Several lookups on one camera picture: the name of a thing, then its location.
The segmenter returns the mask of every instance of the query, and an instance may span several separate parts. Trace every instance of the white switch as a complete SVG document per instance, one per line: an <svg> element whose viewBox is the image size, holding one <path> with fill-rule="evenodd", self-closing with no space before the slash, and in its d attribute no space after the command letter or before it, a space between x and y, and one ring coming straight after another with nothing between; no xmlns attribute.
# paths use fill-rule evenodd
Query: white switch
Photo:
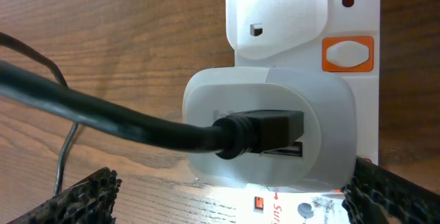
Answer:
<svg viewBox="0 0 440 224"><path fill-rule="evenodd" d="M327 60L339 67L354 67L365 63L370 56L367 46L355 41L343 41L327 49Z"/></svg>

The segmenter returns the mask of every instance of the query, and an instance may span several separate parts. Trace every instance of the black power cord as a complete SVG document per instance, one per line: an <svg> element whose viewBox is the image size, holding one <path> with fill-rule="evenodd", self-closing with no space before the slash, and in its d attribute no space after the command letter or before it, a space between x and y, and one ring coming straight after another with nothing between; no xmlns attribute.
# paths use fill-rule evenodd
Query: black power cord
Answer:
<svg viewBox="0 0 440 224"><path fill-rule="evenodd" d="M55 80L63 87L69 88L67 86L67 82L64 79L63 74L60 69L56 66L56 64L38 53L36 50L27 46L25 43L19 41L18 39L12 38L11 36L0 32L0 45L12 49L20 54L27 56L28 58L45 65L54 75ZM56 170L56 181L54 188L54 196L56 196L60 191L63 185L63 174L64 174L64 166L67 156L67 151L72 144L72 140L74 138L75 132L78 129L78 123L74 122L70 128L69 134L67 135L63 147L61 148L60 155L58 156L58 165Z"/></svg>
<svg viewBox="0 0 440 224"><path fill-rule="evenodd" d="M304 133L301 111L233 113L208 127L151 117L69 89L51 60L10 36L2 34L2 39L8 47L48 66L61 85L0 60L0 95L74 121L58 159L54 195L61 188L65 157L78 124L152 146L190 153L216 153L222 159L296 146L296 140Z"/></svg>

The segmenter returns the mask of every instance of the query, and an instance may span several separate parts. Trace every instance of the power strip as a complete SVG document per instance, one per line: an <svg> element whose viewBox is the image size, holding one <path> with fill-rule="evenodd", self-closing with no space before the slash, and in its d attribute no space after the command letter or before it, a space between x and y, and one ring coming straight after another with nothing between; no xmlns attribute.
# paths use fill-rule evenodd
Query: power strip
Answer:
<svg viewBox="0 0 440 224"><path fill-rule="evenodd" d="M196 177L234 188L326 192L348 182L356 155L377 164L379 21L380 0L226 0L236 67L192 77L184 121L210 126L238 111L302 111L302 153L190 154Z"/></svg>

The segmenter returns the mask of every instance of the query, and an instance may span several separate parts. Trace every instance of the usb port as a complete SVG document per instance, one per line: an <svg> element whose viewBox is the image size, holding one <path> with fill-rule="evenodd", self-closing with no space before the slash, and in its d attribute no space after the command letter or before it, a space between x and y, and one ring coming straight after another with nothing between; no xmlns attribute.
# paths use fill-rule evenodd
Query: usb port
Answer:
<svg viewBox="0 0 440 224"><path fill-rule="evenodd" d="M302 157L303 156L303 143L302 142L294 142L290 146L282 149L276 149L264 152L269 155L286 155L286 156L295 156Z"/></svg>

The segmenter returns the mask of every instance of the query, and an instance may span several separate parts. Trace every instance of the cable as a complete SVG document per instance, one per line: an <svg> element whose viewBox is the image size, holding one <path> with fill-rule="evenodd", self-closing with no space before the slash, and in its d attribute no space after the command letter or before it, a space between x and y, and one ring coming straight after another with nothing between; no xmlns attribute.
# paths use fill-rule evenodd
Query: cable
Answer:
<svg viewBox="0 0 440 224"><path fill-rule="evenodd" d="M64 79L63 74L60 69L56 66L56 64L38 53L36 50L27 46L25 43L19 41L18 39L12 38L11 36L0 32L0 45L5 46L9 49L12 49L20 54L27 56L28 58L45 65L54 75L56 81L63 87L67 87L67 82ZM72 143L74 138L76 129L78 128L78 123L74 122L70 128L69 134L67 135L63 147L61 148L60 155L58 156L58 165L56 170L56 180L55 180L55 188L54 188L54 196L56 196L61 191L61 186L63 184L63 174L64 174L64 166L66 162L67 151Z"/></svg>
<svg viewBox="0 0 440 224"><path fill-rule="evenodd" d="M196 127L161 120L88 96L0 61L0 94L134 142L192 153L221 152L232 138L220 126Z"/></svg>

